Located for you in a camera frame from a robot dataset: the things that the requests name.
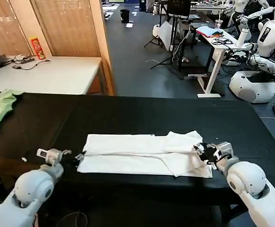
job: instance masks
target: cup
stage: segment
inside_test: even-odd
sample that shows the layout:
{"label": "cup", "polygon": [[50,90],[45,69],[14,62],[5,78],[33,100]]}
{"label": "cup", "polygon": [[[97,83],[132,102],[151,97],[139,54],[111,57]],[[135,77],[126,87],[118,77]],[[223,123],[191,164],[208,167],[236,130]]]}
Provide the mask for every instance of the cup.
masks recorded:
{"label": "cup", "polygon": [[223,20],[215,20],[215,26],[214,28],[220,29],[222,25]]}

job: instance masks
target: office room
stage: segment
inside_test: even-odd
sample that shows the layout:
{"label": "office room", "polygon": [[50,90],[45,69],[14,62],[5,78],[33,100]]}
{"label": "office room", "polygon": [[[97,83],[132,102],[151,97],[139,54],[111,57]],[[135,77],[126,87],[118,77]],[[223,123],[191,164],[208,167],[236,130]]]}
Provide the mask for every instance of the office room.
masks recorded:
{"label": "office room", "polygon": [[156,225],[275,227],[275,2],[0,0],[0,227]]}

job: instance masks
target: pringles can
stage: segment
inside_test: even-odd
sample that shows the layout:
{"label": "pringles can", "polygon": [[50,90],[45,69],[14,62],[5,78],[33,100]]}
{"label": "pringles can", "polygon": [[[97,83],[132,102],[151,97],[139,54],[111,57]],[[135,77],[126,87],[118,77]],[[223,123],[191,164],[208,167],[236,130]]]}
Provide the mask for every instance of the pringles can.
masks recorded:
{"label": "pringles can", "polygon": [[37,55],[38,59],[39,60],[44,60],[46,57],[45,57],[45,54],[43,52],[43,49],[40,45],[40,42],[38,40],[37,37],[33,37],[30,39],[31,43],[32,43],[32,46],[34,47],[34,51],[35,51],[35,54]]}

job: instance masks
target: white cloth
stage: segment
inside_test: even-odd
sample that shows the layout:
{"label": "white cloth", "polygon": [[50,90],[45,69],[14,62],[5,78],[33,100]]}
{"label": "white cloth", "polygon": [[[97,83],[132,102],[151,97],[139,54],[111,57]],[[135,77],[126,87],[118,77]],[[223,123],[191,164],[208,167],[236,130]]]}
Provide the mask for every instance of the white cloth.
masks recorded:
{"label": "white cloth", "polygon": [[196,131],[167,136],[90,134],[77,171],[212,178],[211,166],[192,151],[202,140]]}

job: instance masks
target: white table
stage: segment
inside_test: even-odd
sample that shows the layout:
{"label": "white table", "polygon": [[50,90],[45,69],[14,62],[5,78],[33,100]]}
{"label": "white table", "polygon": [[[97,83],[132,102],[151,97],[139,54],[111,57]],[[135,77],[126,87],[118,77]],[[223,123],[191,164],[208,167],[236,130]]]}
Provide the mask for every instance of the white table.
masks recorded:
{"label": "white table", "polygon": [[[0,68],[0,91],[8,88],[28,93],[86,94],[101,64],[101,58],[89,57],[52,57],[50,60],[31,70],[14,69],[14,63]],[[28,69],[37,62],[39,60],[21,67]]]}
{"label": "white table", "polygon": [[191,6],[190,10],[196,10],[196,11],[211,11],[211,14],[218,14],[219,11],[227,8],[226,5],[219,5],[219,6],[213,6],[213,5],[196,5]]}
{"label": "white table", "polygon": [[[223,31],[223,35],[224,35],[223,37],[227,38],[233,42],[233,44],[227,44],[227,46],[229,48],[231,48],[232,50],[245,50],[246,49],[245,44],[242,47],[237,47],[236,46],[237,39],[235,39],[233,36],[231,36],[229,33],[225,32],[224,30],[222,30],[222,31]],[[216,62],[213,67],[213,70],[212,70],[212,73],[210,76],[210,80],[208,82],[207,87],[205,88],[204,81],[203,81],[202,77],[207,77],[206,74],[188,74],[188,77],[197,77],[198,82],[204,91],[204,93],[198,94],[199,98],[220,98],[221,96],[219,94],[212,94],[211,90],[212,90],[213,84],[216,80],[218,71],[221,67],[221,63],[223,61],[224,54],[228,50],[228,47],[225,45],[214,45],[214,44],[212,44],[212,40],[214,40],[215,38],[207,38],[204,35],[202,35],[202,36],[212,45],[212,47],[215,48],[215,54],[217,54]]]}

